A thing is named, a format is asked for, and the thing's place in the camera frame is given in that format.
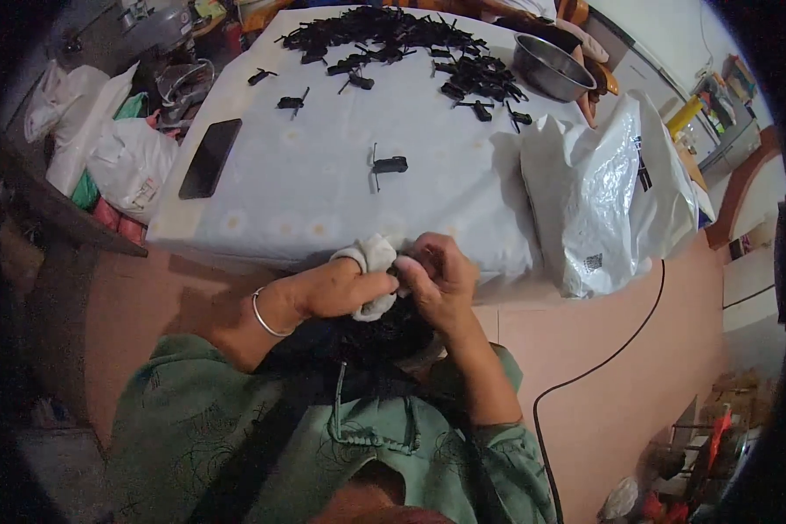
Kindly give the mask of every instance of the green shirt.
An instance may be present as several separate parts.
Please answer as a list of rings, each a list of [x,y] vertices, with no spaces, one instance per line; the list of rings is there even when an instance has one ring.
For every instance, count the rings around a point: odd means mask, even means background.
[[[505,348],[493,348],[517,389],[518,366]],[[268,431],[257,424],[282,392],[283,381],[236,371],[204,339],[162,337],[116,408],[108,477],[118,521],[186,521],[245,435]],[[494,511],[507,521],[554,522],[546,474],[524,425],[483,427],[476,439],[502,503]],[[414,396],[310,407],[247,521],[306,522],[363,465],[378,460],[405,480],[407,506],[475,522],[465,458],[458,431]]]

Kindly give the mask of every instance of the stainless steel bowl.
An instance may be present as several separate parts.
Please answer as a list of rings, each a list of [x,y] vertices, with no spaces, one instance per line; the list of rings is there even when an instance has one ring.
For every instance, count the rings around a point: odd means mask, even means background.
[[[524,81],[563,102],[576,101],[583,93],[597,88],[591,73],[573,57],[529,34],[515,36],[513,65]]]

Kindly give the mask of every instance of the green bag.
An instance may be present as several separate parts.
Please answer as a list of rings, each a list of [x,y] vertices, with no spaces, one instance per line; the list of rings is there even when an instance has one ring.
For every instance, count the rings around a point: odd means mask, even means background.
[[[148,93],[137,93],[122,102],[120,110],[117,110],[114,115],[114,120],[139,117],[147,98]],[[73,200],[73,204],[78,205],[85,211],[93,210],[96,202],[99,201],[99,188],[96,187],[96,183],[90,177],[90,172],[87,168],[84,168],[84,173],[81,174],[81,179],[79,179],[79,185],[76,186],[76,190],[70,199]]]

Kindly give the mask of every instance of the white tablecloth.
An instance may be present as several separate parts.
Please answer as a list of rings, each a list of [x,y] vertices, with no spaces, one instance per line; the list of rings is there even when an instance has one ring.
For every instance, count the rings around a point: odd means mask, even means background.
[[[326,76],[322,63],[301,65],[300,51],[273,42],[301,22],[338,16],[347,8],[282,11],[224,69],[182,144],[148,241],[201,260],[209,254],[212,261],[302,269],[375,232],[414,239],[438,231],[457,239],[480,266],[484,283],[502,277],[493,284],[500,280],[503,286],[540,273],[520,175],[520,136],[505,108],[490,110],[492,122],[479,121],[470,107],[451,109],[450,99],[438,91],[449,75],[431,78],[431,58],[423,48],[393,65],[364,68],[364,76],[376,81],[372,90],[348,86],[338,95],[346,76]],[[511,63],[510,30],[456,18],[457,28],[485,39],[492,55]],[[352,45],[331,48],[326,60],[333,65],[354,52]],[[257,67],[279,77],[249,87],[246,79]],[[301,97],[307,86],[305,106],[293,121],[291,110],[275,109],[281,97]],[[511,102],[513,110],[534,120],[552,114],[584,123],[576,104],[522,89],[530,101]],[[179,200],[180,183],[206,128],[238,117],[243,126],[215,194]],[[378,159],[400,155],[408,163],[405,173],[380,174],[378,193],[370,175],[375,142]]]

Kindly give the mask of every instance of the silver bangle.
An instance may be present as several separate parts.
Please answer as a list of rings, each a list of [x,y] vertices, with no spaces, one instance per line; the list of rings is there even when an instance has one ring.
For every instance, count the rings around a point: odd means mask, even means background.
[[[272,330],[270,327],[268,327],[268,324],[266,324],[266,323],[265,323],[265,320],[262,320],[262,315],[260,315],[260,314],[259,314],[259,309],[258,309],[258,308],[256,308],[256,297],[258,297],[258,296],[259,296],[259,292],[260,292],[262,289],[265,289],[265,286],[262,286],[261,288],[259,288],[259,289],[255,290],[255,291],[253,292],[253,296],[251,297],[251,302],[253,303],[253,313],[256,315],[256,319],[257,319],[257,320],[259,320],[259,325],[261,325],[261,326],[262,326],[262,328],[263,328],[265,331],[267,331],[268,333],[270,333],[270,334],[274,335],[275,337],[279,337],[279,338],[281,338],[281,339],[284,339],[284,338],[286,338],[288,335],[290,335],[291,333],[293,333],[293,332],[294,332],[294,330],[291,330],[291,331],[289,331],[288,333],[277,333],[276,331],[274,331],[274,330]]]

